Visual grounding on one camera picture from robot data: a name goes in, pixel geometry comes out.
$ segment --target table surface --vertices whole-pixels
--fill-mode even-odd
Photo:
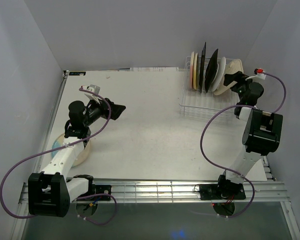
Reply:
[[[100,95],[126,110],[111,120],[91,139],[86,161],[73,167],[68,177],[78,174],[97,179],[216,181],[222,169],[212,166],[200,151],[200,136],[206,121],[180,115],[182,72],[87,71],[85,76],[68,76],[48,140],[51,149],[64,132],[68,106],[89,99],[78,91],[81,85],[97,85]],[[105,123],[98,119],[90,126],[98,131]],[[215,163],[229,167],[242,147],[245,123],[213,123],[203,140],[203,148]],[[52,157],[46,154],[43,169]],[[248,173],[252,181],[266,181],[262,161]]]

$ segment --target wire dish rack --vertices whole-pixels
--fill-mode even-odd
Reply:
[[[213,115],[215,115],[220,110],[229,107],[231,105],[237,104],[239,101],[238,94],[227,90],[220,95],[214,95],[212,92],[194,90],[190,87],[190,60],[191,56],[187,56],[184,65],[184,77],[183,85],[181,90],[180,98],[180,114],[185,117],[197,118],[209,120]],[[206,74],[206,68],[208,66],[210,57],[206,57],[204,61],[204,74]],[[233,59],[227,58],[226,64],[230,63]],[[218,122],[227,122],[231,117],[233,117],[233,109],[225,111],[216,120]]]

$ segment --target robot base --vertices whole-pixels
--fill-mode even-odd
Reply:
[[[223,196],[218,184],[200,184],[199,193],[201,200],[228,200],[232,196]],[[244,187],[242,186],[237,194],[234,194],[234,200],[246,199]]]

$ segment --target purple cable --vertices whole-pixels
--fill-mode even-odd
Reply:
[[[85,217],[85,216],[83,216],[83,215],[80,215],[79,214],[79,216],[81,217],[81,218],[83,218],[84,220],[87,220],[87,221],[89,221],[90,223],[93,223],[93,224],[95,224],[95,225],[97,225],[97,226],[104,226],[104,225],[107,225],[112,219],[114,219],[114,217],[116,216],[116,214],[117,214],[117,201],[116,201],[116,199],[115,199],[115,197],[114,196],[112,196],[112,195],[110,195],[110,194],[106,194],[106,193],[98,193],[98,194],[93,194],[93,195],[89,195],[89,196],[81,196],[81,197],[78,197],[77,198],[77,200],[81,200],[81,199],[89,199],[89,198],[92,198],[92,197],[100,197],[100,196],[107,196],[107,197],[110,197],[110,198],[112,198],[113,199],[113,201],[114,201],[114,213],[113,213],[113,215],[107,220],[107,221],[105,221],[105,222],[97,222],[97,221],[94,221],[94,220],[92,220],[91,218],[88,218],[88,217]]]
[[[262,74],[265,74],[265,75],[268,75],[268,76],[270,76],[270,77],[273,77],[273,78],[277,79],[277,80],[281,83],[281,85],[282,85],[282,87],[283,87],[283,99],[282,99],[282,102],[281,102],[280,106],[274,111],[274,113],[276,113],[276,112],[278,112],[278,111],[282,108],[282,106],[283,106],[284,103],[285,103],[286,96],[287,96],[287,89],[286,89],[286,86],[285,86],[284,82],[283,82],[279,77],[277,77],[277,76],[275,76],[275,75],[272,75],[272,74],[270,74],[270,73],[264,72],[264,71],[262,72]]]
[[[286,96],[287,96],[287,89],[286,89],[286,86],[285,86],[284,82],[283,82],[279,77],[277,77],[277,76],[275,76],[275,75],[272,75],[272,74],[270,74],[270,73],[266,73],[266,72],[264,72],[264,71],[263,71],[262,73],[265,74],[265,75],[268,75],[268,76],[270,76],[270,77],[273,77],[273,78],[277,79],[277,80],[282,84],[282,86],[283,86],[283,91],[284,91],[283,99],[282,99],[282,102],[281,102],[280,106],[274,111],[274,113],[276,113],[276,112],[278,112],[278,111],[281,109],[281,107],[283,106],[283,104],[284,104],[284,102],[285,102],[285,100],[286,100]],[[249,106],[249,105],[232,105],[232,106],[228,106],[228,107],[222,109],[221,111],[217,112],[217,113],[216,113],[216,114],[215,114],[215,115],[207,122],[207,124],[205,125],[205,127],[204,127],[204,129],[203,129],[203,131],[202,131],[201,138],[200,138],[200,149],[201,149],[201,153],[202,153],[203,157],[204,157],[210,164],[212,164],[212,165],[214,165],[214,166],[216,166],[216,167],[218,167],[218,168],[220,168],[220,169],[228,170],[228,171],[230,171],[230,172],[233,172],[233,173],[235,173],[235,174],[238,174],[238,175],[241,176],[244,180],[246,180],[246,181],[251,185],[251,187],[252,187],[252,197],[251,197],[250,201],[248,202],[248,204],[244,207],[244,209],[242,209],[240,212],[238,212],[238,213],[236,213],[236,214],[234,214],[234,215],[231,215],[231,216],[220,215],[220,216],[222,216],[222,217],[224,217],[224,218],[226,218],[226,217],[228,217],[228,218],[234,218],[234,217],[237,217],[237,216],[239,216],[240,214],[244,213],[244,212],[249,208],[249,206],[252,204],[252,202],[253,202],[253,200],[254,200],[254,198],[255,198],[255,186],[254,186],[254,184],[253,184],[249,179],[247,179],[245,176],[242,176],[242,174],[241,174],[240,172],[235,171],[235,170],[232,170],[232,169],[230,169],[230,168],[227,168],[227,167],[224,167],[224,166],[221,166],[221,165],[218,165],[218,164],[212,162],[212,161],[206,156],[206,154],[205,154],[205,152],[204,152],[204,149],[203,149],[203,139],[204,139],[204,135],[205,135],[205,133],[206,133],[206,131],[207,131],[209,125],[212,123],[212,121],[213,121],[217,116],[219,116],[220,114],[224,113],[225,111],[227,111],[227,110],[229,110],[229,109],[236,108],[236,107],[239,107],[239,108],[250,108],[250,109],[255,109],[254,106]]]
[[[83,142],[83,141],[85,141],[85,140],[88,140],[88,139],[93,138],[94,136],[98,135],[99,133],[102,132],[103,129],[105,129],[105,127],[107,126],[108,122],[109,122],[110,119],[111,119],[111,106],[110,106],[110,104],[109,104],[102,96],[100,96],[100,95],[98,95],[98,94],[95,94],[95,93],[92,92],[92,91],[85,90],[85,89],[83,89],[82,87],[79,89],[79,91],[85,92],[85,93],[89,93],[89,94],[92,94],[92,95],[94,95],[94,96],[96,96],[96,97],[102,99],[102,100],[105,102],[105,104],[107,105],[108,109],[109,109],[109,115],[108,115],[108,118],[106,119],[105,124],[100,128],[99,131],[97,131],[96,133],[94,133],[94,134],[92,134],[92,135],[90,135],[90,136],[88,136],[88,137],[86,137],[86,138],[83,138],[83,139],[80,139],[80,140],[78,140],[78,141],[69,143],[68,146],[72,146],[72,145],[81,143],[81,142]],[[28,160],[30,160],[30,159],[33,159],[33,158],[36,158],[36,157],[39,157],[39,156],[42,156],[42,155],[45,155],[45,154],[48,154],[48,153],[51,153],[51,152],[54,152],[54,151],[58,151],[58,150],[61,150],[61,149],[64,149],[64,148],[66,148],[66,146],[60,146],[60,147],[57,147],[57,148],[54,148],[54,149],[50,149],[50,150],[47,150],[47,151],[43,151],[43,152],[41,152],[41,153],[37,153],[37,154],[31,155],[31,156],[28,156],[28,157],[26,157],[25,159],[23,159],[23,160],[17,162],[13,167],[11,167],[11,168],[9,169],[9,171],[4,175],[4,177],[3,177],[2,181],[1,181],[1,184],[0,184],[0,203],[1,203],[1,206],[3,207],[3,209],[5,210],[5,212],[6,212],[7,214],[9,214],[11,217],[16,218],[16,219],[29,219],[29,218],[35,217],[35,215],[19,216],[19,215],[16,215],[16,214],[12,213],[12,212],[7,208],[7,206],[6,206],[6,204],[5,204],[5,201],[4,201],[4,198],[3,198],[3,188],[4,188],[5,181],[6,181],[7,177],[9,176],[9,174],[10,174],[17,166],[19,166],[20,164],[22,164],[22,163],[24,163],[24,162],[26,162],[26,161],[28,161]]]

